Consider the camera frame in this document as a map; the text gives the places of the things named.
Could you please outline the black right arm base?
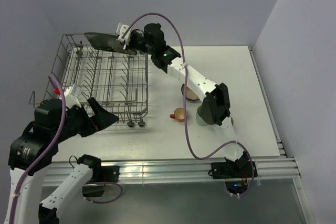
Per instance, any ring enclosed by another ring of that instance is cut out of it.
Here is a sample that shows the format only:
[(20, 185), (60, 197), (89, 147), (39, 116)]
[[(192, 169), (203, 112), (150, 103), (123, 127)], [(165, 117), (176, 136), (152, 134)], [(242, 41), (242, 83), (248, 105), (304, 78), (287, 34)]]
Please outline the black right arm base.
[(208, 171), (208, 175), (213, 179), (239, 179), (239, 178), (252, 178), (258, 176), (255, 162), (250, 161), (240, 163), (238, 161), (227, 160), (225, 162), (213, 162), (211, 163), (211, 169)]

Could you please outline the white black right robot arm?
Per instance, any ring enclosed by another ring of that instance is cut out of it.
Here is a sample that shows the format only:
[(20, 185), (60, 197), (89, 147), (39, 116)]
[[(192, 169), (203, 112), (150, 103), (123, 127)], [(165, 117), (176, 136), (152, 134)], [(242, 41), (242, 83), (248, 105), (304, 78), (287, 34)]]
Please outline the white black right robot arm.
[(184, 84), (184, 89), (191, 89), (201, 102), (197, 110), (198, 119), (205, 125), (213, 125), (216, 128), (223, 128), (229, 134), (229, 140), (210, 154), (199, 157), (192, 149), (188, 127), (185, 126), (185, 138), (191, 155), (197, 160), (207, 160), (217, 154), (221, 149), (235, 144), (242, 148), (243, 153), (234, 160), (225, 159), (228, 174), (220, 174), (220, 178), (235, 178), (243, 174), (244, 178), (256, 177), (254, 162), (247, 148), (237, 141), (233, 129), (229, 90), (226, 84), (210, 81), (200, 74), (195, 68), (188, 65), (185, 59), (185, 52), (177, 52), (165, 41), (164, 32), (159, 23), (145, 25), (142, 33), (137, 32), (130, 25), (120, 25), (118, 30), (118, 41), (123, 44), (124, 49), (130, 49), (151, 56), (153, 64), (163, 70), (166, 74), (175, 77)]

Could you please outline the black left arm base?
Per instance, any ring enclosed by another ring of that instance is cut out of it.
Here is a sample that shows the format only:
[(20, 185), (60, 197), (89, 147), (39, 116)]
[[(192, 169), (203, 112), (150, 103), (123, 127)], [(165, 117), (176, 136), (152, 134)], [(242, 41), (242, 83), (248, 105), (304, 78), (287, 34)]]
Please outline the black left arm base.
[(120, 166), (101, 166), (100, 168), (93, 169), (93, 176), (89, 180), (90, 183), (94, 182), (113, 182), (119, 180)]

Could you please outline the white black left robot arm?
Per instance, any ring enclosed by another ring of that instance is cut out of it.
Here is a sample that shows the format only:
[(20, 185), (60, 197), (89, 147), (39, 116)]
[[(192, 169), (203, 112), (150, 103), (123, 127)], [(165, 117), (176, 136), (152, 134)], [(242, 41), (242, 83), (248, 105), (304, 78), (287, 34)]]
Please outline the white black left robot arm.
[(84, 154), (61, 185), (40, 200), (44, 177), (59, 143), (76, 135), (91, 136), (119, 120), (94, 98), (88, 103), (93, 116), (82, 105), (63, 107), (61, 99), (44, 100), (35, 109), (34, 120), (11, 144), (11, 191), (5, 223), (59, 223), (62, 211), (83, 185), (103, 182), (101, 159)]

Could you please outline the black floral square plate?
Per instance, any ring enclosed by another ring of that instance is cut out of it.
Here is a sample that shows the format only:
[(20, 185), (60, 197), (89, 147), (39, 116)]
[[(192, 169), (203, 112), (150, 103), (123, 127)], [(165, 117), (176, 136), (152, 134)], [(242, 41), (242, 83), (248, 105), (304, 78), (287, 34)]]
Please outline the black floral square plate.
[(124, 49), (124, 46), (118, 41), (117, 35), (88, 32), (84, 33), (84, 36), (92, 48), (96, 50), (116, 52), (127, 55), (137, 54), (137, 52), (134, 50)]

